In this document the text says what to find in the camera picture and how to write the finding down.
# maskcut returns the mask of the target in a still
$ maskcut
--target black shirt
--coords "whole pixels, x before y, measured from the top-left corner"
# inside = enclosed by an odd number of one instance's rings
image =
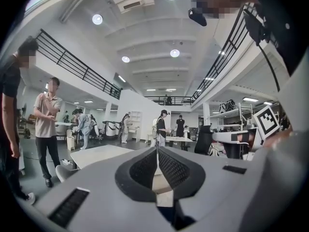
[[[177,119],[176,124],[178,125],[177,130],[183,131],[184,120],[183,119]]]
[[[14,124],[17,132],[17,90],[20,83],[20,69],[15,56],[10,56],[3,66],[0,66],[0,135],[1,141],[8,140],[2,121],[2,94],[14,98]]]
[[[157,134],[160,133],[162,137],[166,138],[166,132],[162,131],[162,130],[161,131],[159,130],[159,129],[165,129],[165,122],[164,122],[163,118],[160,117],[158,119],[158,122],[156,124],[156,129],[157,129],[157,131],[156,131]]]

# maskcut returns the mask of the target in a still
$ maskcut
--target black pants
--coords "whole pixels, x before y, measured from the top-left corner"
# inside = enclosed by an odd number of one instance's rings
[[[6,178],[12,192],[19,198],[26,199],[27,195],[21,191],[19,184],[19,159],[13,158],[10,142],[0,141],[0,171]]]
[[[41,165],[41,169],[43,172],[43,177],[45,179],[50,179],[52,176],[48,172],[48,168],[46,165],[46,151],[48,148],[48,152],[50,156],[52,157],[52,160],[54,162],[54,166],[60,165],[59,161],[59,155],[58,155],[58,147],[57,147],[57,137],[37,137],[36,138],[36,145],[38,149],[38,156],[39,156],[39,162]]]

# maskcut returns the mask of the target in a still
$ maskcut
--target hand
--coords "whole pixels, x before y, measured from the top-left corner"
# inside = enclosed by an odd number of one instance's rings
[[[48,115],[46,118],[47,118],[48,120],[50,120],[50,121],[55,122],[55,116]]]
[[[45,94],[43,94],[43,93],[39,94],[39,97],[40,97],[40,99],[41,99],[42,101],[45,101],[45,100],[46,100],[46,96],[45,96]]]
[[[19,147],[16,142],[11,143],[11,151],[13,158],[19,158]]]

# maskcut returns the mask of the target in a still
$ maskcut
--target black cable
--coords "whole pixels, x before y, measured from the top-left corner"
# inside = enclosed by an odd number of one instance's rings
[[[258,44],[257,46],[260,48],[261,52],[263,53],[263,55],[264,55],[264,57],[265,57],[265,59],[266,59],[268,65],[269,65],[269,67],[270,67],[271,73],[272,73],[272,75],[273,75],[273,77],[274,77],[274,79],[275,79],[275,83],[276,83],[276,86],[277,86],[277,90],[278,90],[278,92],[279,92],[279,91],[280,91],[280,87],[279,87],[279,83],[278,83],[278,80],[277,80],[275,71],[274,71],[274,69],[272,68],[272,65],[271,65],[271,63],[270,63],[270,61],[269,61],[267,55],[265,54],[264,50],[262,49],[262,47],[261,47],[259,44]]]

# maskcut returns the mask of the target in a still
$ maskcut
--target desk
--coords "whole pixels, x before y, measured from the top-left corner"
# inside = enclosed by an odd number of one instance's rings
[[[182,147],[182,150],[184,150],[184,144],[185,142],[193,142],[191,139],[189,138],[184,138],[184,137],[166,137],[166,141],[170,141],[170,142],[174,142],[174,141],[177,141],[177,142],[181,142],[181,147]]]

